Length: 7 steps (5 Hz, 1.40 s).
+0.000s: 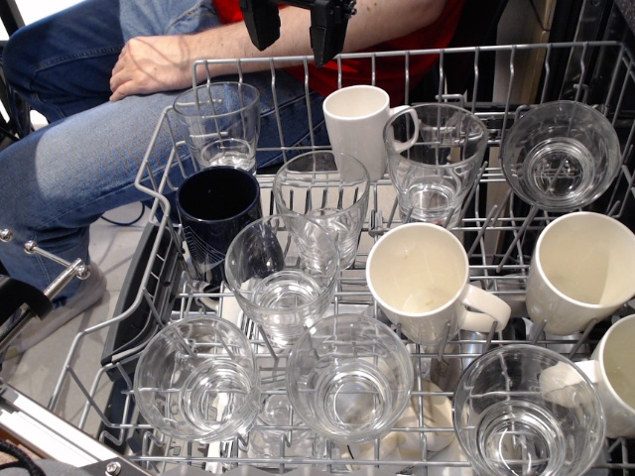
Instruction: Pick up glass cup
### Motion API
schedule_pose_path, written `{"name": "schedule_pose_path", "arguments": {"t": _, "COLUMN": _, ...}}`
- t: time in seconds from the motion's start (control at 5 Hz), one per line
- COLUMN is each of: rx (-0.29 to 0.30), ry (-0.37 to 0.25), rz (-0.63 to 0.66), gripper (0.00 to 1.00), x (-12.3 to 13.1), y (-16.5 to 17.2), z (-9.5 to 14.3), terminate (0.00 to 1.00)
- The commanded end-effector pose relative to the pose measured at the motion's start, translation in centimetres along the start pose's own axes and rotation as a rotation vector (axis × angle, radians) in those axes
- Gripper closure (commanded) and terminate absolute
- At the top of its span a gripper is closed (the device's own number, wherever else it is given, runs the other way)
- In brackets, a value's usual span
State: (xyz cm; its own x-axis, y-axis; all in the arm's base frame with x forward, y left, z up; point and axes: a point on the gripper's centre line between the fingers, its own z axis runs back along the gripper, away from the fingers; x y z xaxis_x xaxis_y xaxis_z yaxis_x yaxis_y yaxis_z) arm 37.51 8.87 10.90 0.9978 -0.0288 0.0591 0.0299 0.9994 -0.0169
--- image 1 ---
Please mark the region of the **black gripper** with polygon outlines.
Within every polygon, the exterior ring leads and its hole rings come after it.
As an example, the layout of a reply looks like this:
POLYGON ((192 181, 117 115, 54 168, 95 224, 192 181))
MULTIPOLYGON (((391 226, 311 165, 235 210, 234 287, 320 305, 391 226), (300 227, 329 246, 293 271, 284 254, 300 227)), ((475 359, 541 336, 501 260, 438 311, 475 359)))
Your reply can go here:
MULTIPOLYGON (((355 0, 280 0, 281 4, 311 10, 310 37, 316 67, 323 67, 344 47, 347 24, 356 14, 355 0)), ((280 38, 278 5, 271 0, 240 0, 251 42, 259 51, 271 47, 280 38)))

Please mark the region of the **person's bare forearm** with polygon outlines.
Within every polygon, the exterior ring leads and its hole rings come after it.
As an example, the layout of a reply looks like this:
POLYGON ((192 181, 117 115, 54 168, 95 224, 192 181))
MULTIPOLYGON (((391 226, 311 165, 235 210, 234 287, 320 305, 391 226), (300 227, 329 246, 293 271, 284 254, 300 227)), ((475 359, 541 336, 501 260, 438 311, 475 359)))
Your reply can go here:
MULTIPOLYGON (((437 20, 444 6, 444 1, 359 1, 357 13, 348 21, 343 50, 355 53, 412 34, 437 20)), ((239 22, 188 36, 188 58, 250 60, 310 54, 310 13, 285 7, 280 19, 280 38, 263 51, 252 44, 246 26, 239 22)))

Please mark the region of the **person's bare hand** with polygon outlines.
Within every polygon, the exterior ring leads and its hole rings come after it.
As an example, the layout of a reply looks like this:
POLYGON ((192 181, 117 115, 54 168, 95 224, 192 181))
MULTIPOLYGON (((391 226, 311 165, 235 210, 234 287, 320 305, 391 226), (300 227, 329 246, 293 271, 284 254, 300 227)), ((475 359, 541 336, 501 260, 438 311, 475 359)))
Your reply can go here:
POLYGON ((185 36, 135 37, 124 45, 111 71, 109 100, 180 90, 191 83, 185 36))

